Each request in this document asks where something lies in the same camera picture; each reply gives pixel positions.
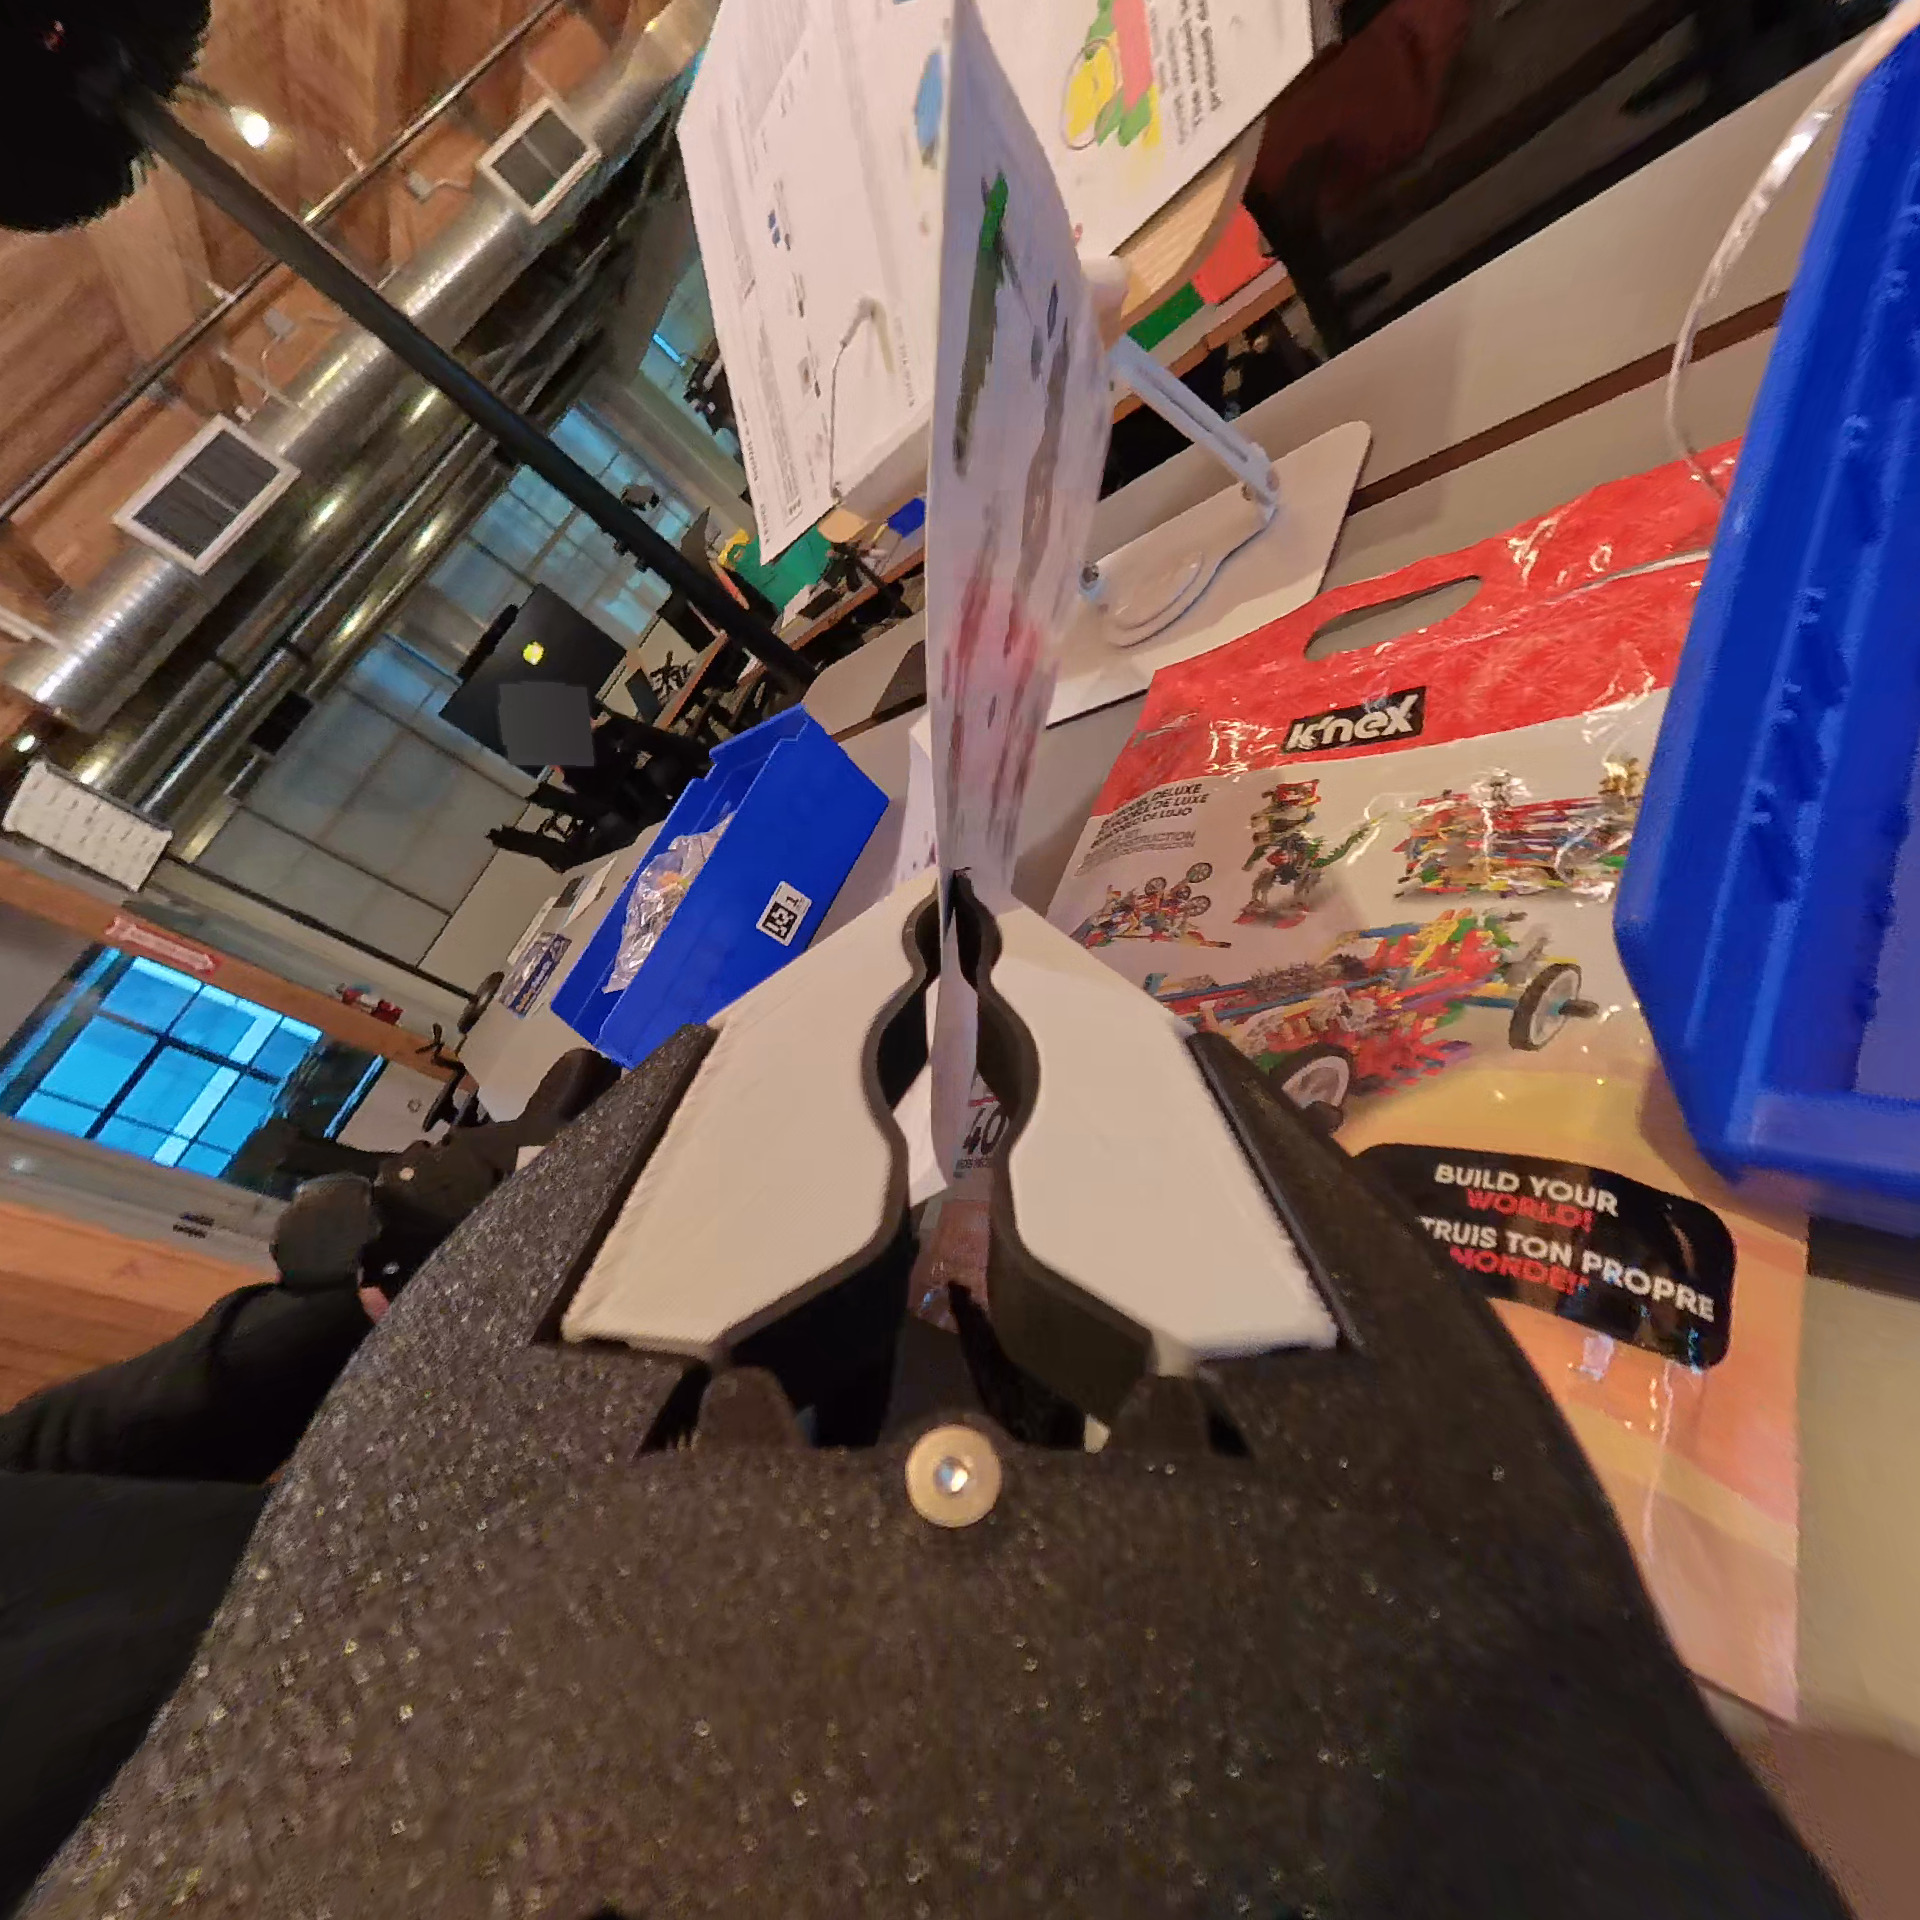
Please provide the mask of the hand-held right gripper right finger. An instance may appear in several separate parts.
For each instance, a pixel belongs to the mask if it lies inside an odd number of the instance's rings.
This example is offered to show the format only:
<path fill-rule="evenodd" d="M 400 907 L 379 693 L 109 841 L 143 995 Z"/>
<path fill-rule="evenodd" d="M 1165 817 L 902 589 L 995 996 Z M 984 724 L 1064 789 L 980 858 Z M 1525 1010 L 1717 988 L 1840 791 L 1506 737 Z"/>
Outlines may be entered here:
<path fill-rule="evenodd" d="M 1114 1426 L 1148 1378 L 1330 1352 L 1338 1316 L 1182 1019 L 970 877 L 954 959 L 1004 1119 L 987 1285 L 1007 1360 Z"/>

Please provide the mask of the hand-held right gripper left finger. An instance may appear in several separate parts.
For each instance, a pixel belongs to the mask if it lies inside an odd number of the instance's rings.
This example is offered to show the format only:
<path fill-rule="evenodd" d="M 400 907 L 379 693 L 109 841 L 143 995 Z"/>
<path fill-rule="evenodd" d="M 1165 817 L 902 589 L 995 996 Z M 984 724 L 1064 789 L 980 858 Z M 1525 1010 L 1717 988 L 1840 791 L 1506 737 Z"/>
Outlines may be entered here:
<path fill-rule="evenodd" d="M 716 1015 L 559 1311 L 559 1341 L 756 1369 L 800 1410 L 892 1371 L 930 1161 L 940 883 L 898 885 Z"/>

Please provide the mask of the toy instruction sheet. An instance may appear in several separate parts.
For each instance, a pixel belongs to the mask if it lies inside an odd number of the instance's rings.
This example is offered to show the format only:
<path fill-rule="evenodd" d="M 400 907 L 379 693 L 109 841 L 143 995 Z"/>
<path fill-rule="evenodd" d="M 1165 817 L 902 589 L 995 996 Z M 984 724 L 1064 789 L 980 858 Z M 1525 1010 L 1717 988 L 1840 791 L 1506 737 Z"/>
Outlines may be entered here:
<path fill-rule="evenodd" d="M 1015 906 L 1023 795 L 1077 610 L 1114 397 L 1071 219 L 974 5 L 951 8 L 943 55 L 925 671 L 943 917 L 930 1127 L 954 1171 L 975 1079 L 956 898 Z"/>

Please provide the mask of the person's left forearm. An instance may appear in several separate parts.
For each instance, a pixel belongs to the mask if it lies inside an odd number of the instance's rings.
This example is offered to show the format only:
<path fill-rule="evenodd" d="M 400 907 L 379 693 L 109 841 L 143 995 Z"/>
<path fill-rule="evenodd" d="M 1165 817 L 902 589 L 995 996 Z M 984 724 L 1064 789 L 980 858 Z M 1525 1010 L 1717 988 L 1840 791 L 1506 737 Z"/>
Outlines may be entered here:
<path fill-rule="evenodd" d="M 359 1288 L 237 1288 L 163 1344 L 3 1418 L 3 1467 L 164 1482 L 277 1475 L 378 1321 Z"/>

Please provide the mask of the clear bag of toy parts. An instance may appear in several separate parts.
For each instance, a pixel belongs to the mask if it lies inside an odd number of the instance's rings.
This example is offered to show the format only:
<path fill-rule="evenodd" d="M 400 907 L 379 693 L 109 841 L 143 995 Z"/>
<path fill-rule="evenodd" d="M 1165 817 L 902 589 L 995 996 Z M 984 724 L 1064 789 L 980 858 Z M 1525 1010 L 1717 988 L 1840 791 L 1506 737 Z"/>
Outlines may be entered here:
<path fill-rule="evenodd" d="M 656 844 L 643 859 L 618 925 L 605 993 L 622 995 L 634 985 L 678 914 L 693 883 L 727 835 L 731 818 L 734 811 L 724 811 L 709 827 L 678 833 Z"/>

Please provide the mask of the blue-lit paned window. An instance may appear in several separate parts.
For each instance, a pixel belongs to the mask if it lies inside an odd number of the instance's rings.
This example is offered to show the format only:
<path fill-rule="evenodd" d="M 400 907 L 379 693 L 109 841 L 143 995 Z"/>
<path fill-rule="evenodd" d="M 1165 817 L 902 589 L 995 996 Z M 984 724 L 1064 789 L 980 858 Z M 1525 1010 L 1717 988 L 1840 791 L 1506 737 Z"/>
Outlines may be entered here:
<path fill-rule="evenodd" d="M 291 1197 L 387 1061 L 143 956 L 88 948 L 5 1043 L 3 1115 Z"/>

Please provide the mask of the orange toy set bag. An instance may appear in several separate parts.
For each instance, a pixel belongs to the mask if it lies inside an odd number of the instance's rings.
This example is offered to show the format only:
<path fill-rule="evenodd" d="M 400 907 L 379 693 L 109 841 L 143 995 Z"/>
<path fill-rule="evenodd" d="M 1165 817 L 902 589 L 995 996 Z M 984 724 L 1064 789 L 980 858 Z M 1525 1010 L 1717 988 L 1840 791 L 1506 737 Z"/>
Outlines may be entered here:
<path fill-rule="evenodd" d="M 1046 919 L 1389 1181 L 1794 1722 L 1808 1226 L 1693 1151 L 1613 932 L 1719 513 L 1664 465 L 1162 668 Z"/>

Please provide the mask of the blue plastic bin with tag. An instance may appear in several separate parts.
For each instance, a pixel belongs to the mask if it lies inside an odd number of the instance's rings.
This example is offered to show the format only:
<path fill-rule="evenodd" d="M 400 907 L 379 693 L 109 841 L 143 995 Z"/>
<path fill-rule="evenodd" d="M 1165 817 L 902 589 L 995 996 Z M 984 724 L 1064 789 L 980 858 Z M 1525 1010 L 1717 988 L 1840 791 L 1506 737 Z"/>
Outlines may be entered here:
<path fill-rule="evenodd" d="M 822 929 L 887 805 L 802 708 L 723 744 L 650 847 L 734 811 L 659 948 L 628 991 L 605 993 L 634 873 L 554 991 L 554 1015 L 618 1066 L 636 1067 L 678 1029 L 724 1012 Z"/>

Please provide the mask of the black monitor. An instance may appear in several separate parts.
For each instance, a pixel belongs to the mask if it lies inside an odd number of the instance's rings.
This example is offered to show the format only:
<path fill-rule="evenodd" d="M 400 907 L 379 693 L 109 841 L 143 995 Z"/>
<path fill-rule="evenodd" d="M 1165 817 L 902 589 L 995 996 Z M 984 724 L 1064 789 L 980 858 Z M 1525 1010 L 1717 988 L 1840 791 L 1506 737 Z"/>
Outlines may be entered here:
<path fill-rule="evenodd" d="M 623 659 L 588 616 L 536 586 L 484 627 L 439 717 L 527 775 L 591 767 L 596 695 Z"/>

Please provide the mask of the white document stand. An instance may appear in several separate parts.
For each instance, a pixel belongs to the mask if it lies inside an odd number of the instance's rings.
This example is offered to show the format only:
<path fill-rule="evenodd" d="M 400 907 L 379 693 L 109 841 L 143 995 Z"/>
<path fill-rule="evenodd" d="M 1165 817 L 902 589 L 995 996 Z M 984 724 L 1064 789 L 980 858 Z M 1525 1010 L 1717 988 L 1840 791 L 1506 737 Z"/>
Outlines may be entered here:
<path fill-rule="evenodd" d="M 1366 423 L 1271 455 L 1250 418 L 1222 418 L 1162 351 L 1126 337 L 1224 234 L 1261 135 L 1258 119 L 1115 257 L 1090 263 L 1115 418 L 1148 412 L 1189 449 L 1094 509 L 1061 711 L 1143 690 L 1158 668 L 1312 601 L 1349 517 L 1374 439 Z"/>

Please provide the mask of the white air vent grille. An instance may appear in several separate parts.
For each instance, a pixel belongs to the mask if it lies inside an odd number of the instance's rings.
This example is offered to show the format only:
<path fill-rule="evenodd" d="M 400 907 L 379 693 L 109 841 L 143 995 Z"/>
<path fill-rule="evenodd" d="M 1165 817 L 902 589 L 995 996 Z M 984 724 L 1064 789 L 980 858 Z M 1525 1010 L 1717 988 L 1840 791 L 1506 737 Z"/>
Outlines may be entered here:
<path fill-rule="evenodd" d="M 602 147 L 570 115 L 564 104 L 541 99 L 511 121 L 472 172 L 527 224 L 549 219 L 564 196 L 589 179 Z"/>
<path fill-rule="evenodd" d="M 200 579 L 235 549 L 301 471 L 237 421 L 214 416 L 111 515 L 111 525 Z"/>

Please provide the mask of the black metal pole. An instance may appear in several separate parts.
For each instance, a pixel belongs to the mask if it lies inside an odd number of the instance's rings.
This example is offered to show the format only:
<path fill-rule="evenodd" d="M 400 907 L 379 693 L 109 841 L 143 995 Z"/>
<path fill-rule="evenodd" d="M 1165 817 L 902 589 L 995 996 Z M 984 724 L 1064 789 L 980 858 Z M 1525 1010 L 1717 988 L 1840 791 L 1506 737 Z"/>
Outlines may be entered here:
<path fill-rule="evenodd" d="M 813 682 L 813 668 L 789 642 L 779 640 L 755 613 L 741 609 L 711 572 L 685 561 L 653 525 L 591 477 L 530 418 L 508 404 L 483 378 L 421 332 L 336 250 L 192 135 L 170 106 L 147 90 L 127 88 L 116 100 L 116 115 L 147 148 L 167 160 L 183 180 L 252 234 L 278 266 L 293 269 L 315 293 L 336 305 L 352 325 L 375 337 L 413 376 L 483 427 L 517 465 L 533 468 L 549 487 L 559 491 L 623 556 L 650 569 L 670 589 L 680 592 L 727 640 L 744 649 L 789 690 L 806 690 Z"/>

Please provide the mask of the printed instruction page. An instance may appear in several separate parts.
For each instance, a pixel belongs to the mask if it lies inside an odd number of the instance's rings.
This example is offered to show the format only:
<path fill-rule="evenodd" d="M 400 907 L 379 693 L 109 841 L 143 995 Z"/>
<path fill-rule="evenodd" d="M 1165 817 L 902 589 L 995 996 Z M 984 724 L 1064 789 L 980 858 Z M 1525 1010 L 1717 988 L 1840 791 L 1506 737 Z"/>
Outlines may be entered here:
<path fill-rule="evenodd" d="M 1338 40 L 1308 3 L 974 12 L 1083 257 L 1120 257 Z M 764 557 L 879 481 L 930 408 L 954 5 L 728 3 L 678 121 Z"/>

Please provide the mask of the black fuzzy object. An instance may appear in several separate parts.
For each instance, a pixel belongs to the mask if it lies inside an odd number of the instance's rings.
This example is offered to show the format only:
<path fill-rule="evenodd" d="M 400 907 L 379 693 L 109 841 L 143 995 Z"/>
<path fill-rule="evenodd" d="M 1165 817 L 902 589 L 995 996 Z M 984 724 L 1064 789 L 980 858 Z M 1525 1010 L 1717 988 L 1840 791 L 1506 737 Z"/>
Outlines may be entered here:
<path fill-rule="evenodd" d="M 164 106 L 192 75 L 207 3 L 3 5 L 3 226 L 91 224 L 134 187 L 148 140 L 125 106 Z"/>

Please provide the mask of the red wall sign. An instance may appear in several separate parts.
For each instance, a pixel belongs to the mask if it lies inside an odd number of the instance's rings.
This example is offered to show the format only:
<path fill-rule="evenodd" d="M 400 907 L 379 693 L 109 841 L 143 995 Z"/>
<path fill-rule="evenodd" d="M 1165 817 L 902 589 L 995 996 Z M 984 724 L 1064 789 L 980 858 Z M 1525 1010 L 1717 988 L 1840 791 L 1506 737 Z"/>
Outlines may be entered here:
<path fill-rule="evenodd" d="M 223 968 L 220 951 L 127 913 L 115 913 L 99 940 L 102 947 L 148 959 L 164 969 L 195 978 L 214 978 Z"/>

